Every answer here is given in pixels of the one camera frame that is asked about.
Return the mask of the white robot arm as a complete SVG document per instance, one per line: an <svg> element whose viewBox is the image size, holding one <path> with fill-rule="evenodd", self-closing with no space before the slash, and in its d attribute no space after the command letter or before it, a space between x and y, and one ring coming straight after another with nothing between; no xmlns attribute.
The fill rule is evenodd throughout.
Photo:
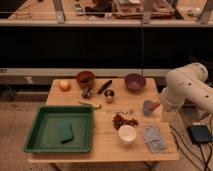
<svg viewBox="0 0 213 171"><path fill-rule="evenodd" d="M160 93L162 122L170 122L184 105L194 103L201 111L213 114L213 88L205 81L208 70L201 63L191 63L173 69L165 77L166 87Z"/></svg>

